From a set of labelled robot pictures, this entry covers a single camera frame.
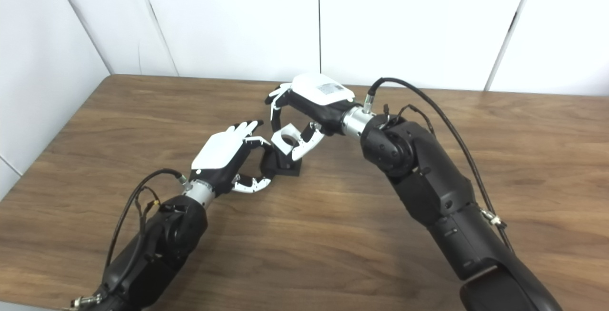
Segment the robotic hand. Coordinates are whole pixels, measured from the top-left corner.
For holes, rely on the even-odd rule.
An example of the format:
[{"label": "robotic hand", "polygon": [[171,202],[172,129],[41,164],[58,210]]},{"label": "robotic hand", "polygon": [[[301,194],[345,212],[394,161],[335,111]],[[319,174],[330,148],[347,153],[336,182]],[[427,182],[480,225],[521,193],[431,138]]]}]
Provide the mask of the robotic hand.
[{"label": "robotic hand", "polygon": [[[466,154],[489,211],[478,206],[471,182],[448,157],[432,128],[428,131],[405,120],[402,112],[389,114],[387,106],[382,115],[370,112],[376,89],[385,81],[410,88],[440,114]],[[341,134],[360,142],[364,158],[387,176],[409,214],[428,229],[459,279],[466,281],[461,288],[461,301],[468,311],[561,310],[539,279],[511,251],[503,230],[505,223],[494,215],[469,151],[450,120],[423,92],[404,81],[381,78],[361,105],[354,101],[353,92],[341,84],[324,75],[306,74],[295,77],[291,84],[281,84],[265,103],[271,105],[273,131],[290,132],[298,143],[285,146],[281,136],[272,138],[273,145],[284,155],[276,160],[279,167],[285,163],[282,159],[300,159],[302,153],[311,150],[322,137],[317,133]],[[297,134],[291,125],[281,128],[281,107],[286,105],[312,118],[309,128],[314,130]],[[411,105],[402,111],[407,107],[420,112]],[[498,227],[505,244],[491,225]]]},{"label": "robotic hand", "polygon": [[[164,168],[146,177],[131,194],[110,245],[101,285],[90,297],[72,301],[68,310],[139,311],[154,304],[196,248],[207,229],[206,209],[212,201],[231,190],[252,193],[268,186],[272,177],[248,177],[238,173],[252,149],[272,146],[252,136],[262,121],[233,125],[209,138],[191,165],[186,179],[180,172]],[[184,192],[161,203],[148,203],[141,213],[138,196],[152,177],[169,173],[184,185]],[[139,234],[111,260],[116,237],[131,203],[140,211]],[[157,213],[146,221],[152,205]]]}]

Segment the wooden table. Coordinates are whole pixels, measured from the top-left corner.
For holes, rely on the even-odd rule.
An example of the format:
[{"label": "wooden table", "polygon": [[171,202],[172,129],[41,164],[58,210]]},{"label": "wooden table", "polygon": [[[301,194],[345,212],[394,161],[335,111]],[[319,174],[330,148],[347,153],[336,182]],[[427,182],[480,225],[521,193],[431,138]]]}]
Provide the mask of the wooden table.
[{"label": "wooden table", "polygon": [[[0,300],[63,307],[92,293],[131,189],[157,168],[187,172],[207,138],[228,125],[266,120],[263,99],[276,85],[105,79],[0,203]],[[353,90],[362,98],[366,88]],[[609,99],[429,95],[470,147],[522,261],[565,310],[606,310]],[[383,103],[426,111],[471,176],[424,102],[387,88],[376,111]],[[308,122],[287,110],[283,120],[300,129]],[[268,138],[269,128],[257,133]],[[253,155],[246,173],[256,173],[260,157]],[[165,198],[180,192],[170,178],[151,186]],[[135,233],[129,218],[119,250]],[[431,236],[350,138],[325,138],[304,158],[300,177],[222,196],[208,218],[198,249],[153,310],[463,310],[461,283]]]}]

